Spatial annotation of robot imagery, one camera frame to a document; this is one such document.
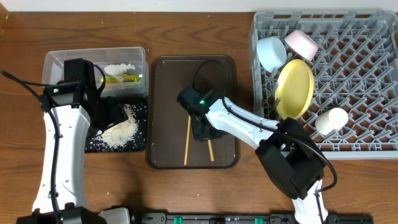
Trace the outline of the green snack wrapper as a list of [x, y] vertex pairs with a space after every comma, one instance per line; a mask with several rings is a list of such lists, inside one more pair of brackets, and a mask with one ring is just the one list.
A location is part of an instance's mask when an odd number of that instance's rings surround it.
[[100, 83], [105, 82], [106, 84], [114, 84], [114, 83], [131, 83], [131, 82], [139, 82], [142, 78], [142, 74], [140, 75], [119, 75], [115, 77], [101, 77]]

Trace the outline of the white napkin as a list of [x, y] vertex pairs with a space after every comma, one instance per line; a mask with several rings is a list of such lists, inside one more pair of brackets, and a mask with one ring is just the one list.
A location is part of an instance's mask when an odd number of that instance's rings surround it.
[[106, 74], [116, 77], [125, 74], [128, 70], [135, 70], [135, 66], [132, 64], [121, 63], [119, 65], [108, 65], [104, 68]]

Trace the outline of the yellow plate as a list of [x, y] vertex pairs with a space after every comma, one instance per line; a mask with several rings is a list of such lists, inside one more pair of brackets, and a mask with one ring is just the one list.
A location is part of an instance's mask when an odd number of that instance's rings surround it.
[[282, 119], [297, 119], [308, 109], [314, 92], [314, 77], [310, 67], [294, 59], [282, 69], [275, 91], [279, 100], [276, 110]]

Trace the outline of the light blue bowl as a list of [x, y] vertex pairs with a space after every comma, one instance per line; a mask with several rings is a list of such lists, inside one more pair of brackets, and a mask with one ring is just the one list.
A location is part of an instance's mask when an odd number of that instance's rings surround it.
[[277, 37], [260, 39], [256, 45], [257, 56], [267, 72], [273, 72], [287, 61], [287, 52], [283, 43]]

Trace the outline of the white cup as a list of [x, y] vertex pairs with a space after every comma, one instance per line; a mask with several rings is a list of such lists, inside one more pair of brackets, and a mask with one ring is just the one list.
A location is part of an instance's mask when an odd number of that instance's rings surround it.
[[340, 130], [348, 119], [348, 113], [343, 108], [333, 108], [318, 116], [315, 127], [320, 134], [326, 136], [332, 131]]

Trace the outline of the pink bowl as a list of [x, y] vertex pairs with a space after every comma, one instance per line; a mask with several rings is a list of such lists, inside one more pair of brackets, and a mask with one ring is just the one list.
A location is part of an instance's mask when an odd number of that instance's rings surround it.
[[318, 51], [317, 43], [301, 30], [293, 31], [284, 40], [289, 47], [309, 61], [313, 60]]

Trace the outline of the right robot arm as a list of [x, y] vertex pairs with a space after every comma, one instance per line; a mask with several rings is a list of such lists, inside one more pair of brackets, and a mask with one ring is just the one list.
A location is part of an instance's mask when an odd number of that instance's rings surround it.
[[331, 164], [296, 120], [264, 119], [227, 97], [199, 95], [179, 102], [200, 127], [197, 139], [228, 133], [254, 148], [272, 183], [292, 199], [297, 222], [326, 222], [322, 179]]

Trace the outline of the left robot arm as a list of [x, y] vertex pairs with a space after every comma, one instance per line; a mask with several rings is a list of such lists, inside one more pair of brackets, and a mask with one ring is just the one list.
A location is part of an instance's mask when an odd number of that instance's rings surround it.
[[40, 187], [32, 214], [18, 223], [130, 223], [126, 207], [100, 213], [87, 208], [84, 186], [85, 142], [90, 115], [84, 97], [95, 100], [97, 91], [76, 83], [46, 86], [40, 97], [46, 128]]

